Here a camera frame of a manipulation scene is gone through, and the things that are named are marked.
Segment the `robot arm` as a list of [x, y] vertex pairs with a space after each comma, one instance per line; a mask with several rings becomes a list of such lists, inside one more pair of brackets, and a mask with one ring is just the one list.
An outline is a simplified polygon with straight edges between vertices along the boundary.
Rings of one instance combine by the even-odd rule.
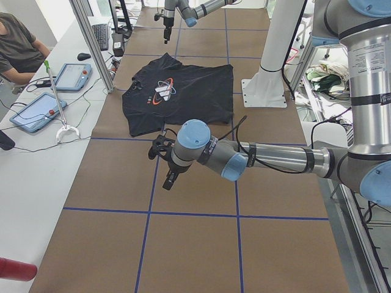
[[236, 0], [211, 0], [197, 7], [190, 7], [189, 1], [185, 0], [165, 0], [164, 8], [161, 13], [156, 13], [154, 20], [163, 19], [164, 25], [164, 43], [168, 44], [172, 33], [172, 28], [175, 22], [175, 12], [178, 11], [187, 27], [193, 27], [197, 24], [197, 20], [207, 16], [211, 12], [220, 9], [227, 5], [234, 5]]
[[[259, 71], [244, 79], [247, 107], [282, 106], [282, 78], [276, 57], [291, 46], [307, 1], [277, 1]], [[169, 143], [169, 172], [163, 188], [170, 190], [194, 161], [236, 181], [245, 167], [267, 167], [287, 173], [314, 173], [358, 192], [368, 201], [390, 206], [390, 1], [315, 1], [314, 46], [342, 44], [348, 52], [348, 73], [354, 141], [349, 148], [320, 149], [237, 142], [217, 138], [200, 120], [186, 121]]]

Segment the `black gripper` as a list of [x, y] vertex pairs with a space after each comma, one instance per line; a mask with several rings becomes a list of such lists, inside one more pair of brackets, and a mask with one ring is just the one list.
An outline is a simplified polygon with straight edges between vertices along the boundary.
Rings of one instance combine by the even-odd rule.
[[170, 29], [173, 27], [173, 18], [172, 17], [168, 17], [168, 16], [164, 16], [163, 23], [165, 25], [165, 29], [164, 29], [164, 43], [168, 44], [168, 42], [170, 41]]
[[169, 166], [169, 171], [167, 173], [167, 178], [164, 181], [163, 189], [171, 190], [179, 174], [187, 171], [187, 166], [178, 165], [172, 159], [168, 160], [167, 163]]

